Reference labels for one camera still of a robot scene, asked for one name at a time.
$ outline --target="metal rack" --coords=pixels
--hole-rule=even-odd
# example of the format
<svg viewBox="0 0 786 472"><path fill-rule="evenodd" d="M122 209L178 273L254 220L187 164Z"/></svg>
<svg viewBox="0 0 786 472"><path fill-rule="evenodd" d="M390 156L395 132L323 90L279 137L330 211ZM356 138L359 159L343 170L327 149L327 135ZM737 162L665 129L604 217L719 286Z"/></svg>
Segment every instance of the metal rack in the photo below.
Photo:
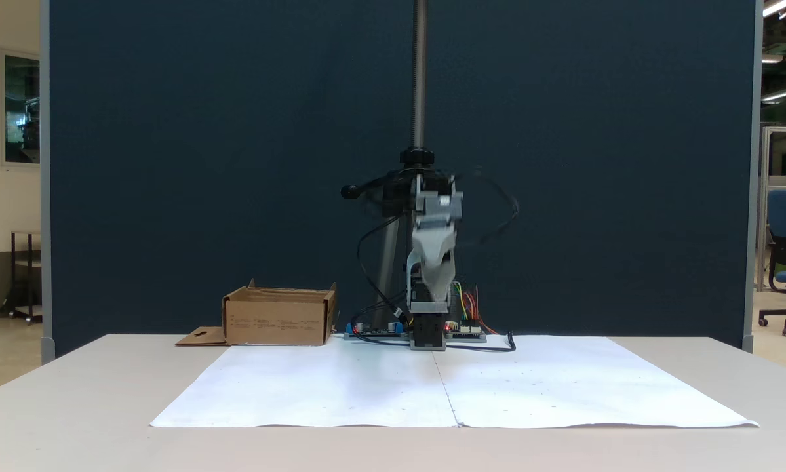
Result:
<svg viewBox="0 0 786 472"><path fill-rule="evenodd" d="M26 234L28 236L28 248L26 250L26 258L21 260L17 257L17 234ZM28 269L28 281L26 284L26 303L19 305L9 311L9 318L17 317L17 313L25 315L27 325L34 323L35 317L43 316L43 306L34 304L34 269L39 269L43 266L43 261L34 258L33 250L33 236L40 234L39 231L12 231L11 232L11 287L17 286L17 266L24 266Z"/></svg>

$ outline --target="white paper sheet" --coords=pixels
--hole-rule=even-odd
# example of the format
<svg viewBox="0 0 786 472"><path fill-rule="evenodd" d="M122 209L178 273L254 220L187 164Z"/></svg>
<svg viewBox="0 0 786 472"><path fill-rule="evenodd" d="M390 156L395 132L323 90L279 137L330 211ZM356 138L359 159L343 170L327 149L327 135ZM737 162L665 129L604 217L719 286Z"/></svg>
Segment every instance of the white paper sheet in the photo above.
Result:
<svg viewBox="0 0 786 472"><path fill-rule="evenodd" d="M230 347L151 422L266 425L454 427L456 421L430 352L333 338L321 347Z"/></svg>
<svg viewBox="0 0 786 472"><path fill-rule="evenodd" d="M151 425L755 424L608 338L515 343L513 353L411 351L337 337L322 347L230 347ZM505 338L490 336L489 345Z"/></svg>
<svg viewBox="0 0 786 472"><path fill-rule="evenodd" d="M461 426L757 424L608 338L516 336L515 344L512 353L435 353ZM490 336L489 345L506 341Z"/></svg>

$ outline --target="open cardboard box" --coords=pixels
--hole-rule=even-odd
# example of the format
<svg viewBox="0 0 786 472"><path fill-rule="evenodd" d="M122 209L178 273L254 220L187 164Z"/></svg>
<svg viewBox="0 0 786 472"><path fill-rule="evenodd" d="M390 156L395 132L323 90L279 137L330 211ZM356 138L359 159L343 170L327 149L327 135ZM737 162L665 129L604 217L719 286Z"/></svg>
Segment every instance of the open cardboard box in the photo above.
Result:
<svg viewBox="0 0 786 472"><path fill-rule="evenodd" d="M336 303L336 284L329 290L296 290L258 288L250 281L224 296L222 326L195 329L177 346L322 346L332 334Z"/></svg>

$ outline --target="blue backdrop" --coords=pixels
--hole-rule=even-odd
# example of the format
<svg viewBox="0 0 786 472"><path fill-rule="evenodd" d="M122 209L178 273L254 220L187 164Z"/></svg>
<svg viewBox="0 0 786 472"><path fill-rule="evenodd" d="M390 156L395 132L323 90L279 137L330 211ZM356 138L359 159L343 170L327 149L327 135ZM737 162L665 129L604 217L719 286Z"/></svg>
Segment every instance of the blue backdrop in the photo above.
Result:
<svg viewBox="0 0 786 472"><path fill-rule="evenodd" d="M492 328L739 346L755 1L429 14L426 144L521 202L503 239L458 255ZM338 191L408 145L411 2L59 0L50 15L58 355L216 325L251 277L336 281L343 313L372 301L354 249L376 223ZM461 188L461 239L507 215Z"/></svg>

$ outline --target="white table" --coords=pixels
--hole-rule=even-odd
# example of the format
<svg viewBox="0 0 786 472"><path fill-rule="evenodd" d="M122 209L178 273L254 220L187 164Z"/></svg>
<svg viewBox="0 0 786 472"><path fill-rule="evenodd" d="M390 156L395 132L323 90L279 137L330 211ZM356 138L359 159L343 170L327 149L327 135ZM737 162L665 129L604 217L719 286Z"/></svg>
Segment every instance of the white table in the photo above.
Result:
<svg viewBox="0 0 786 472"><path fill-rule="evenodd" d="M179 339L109 335L0 387L0 471L786 470L786 368L706 338L612 339L761 428L152 428L226 349Z"/></svg>

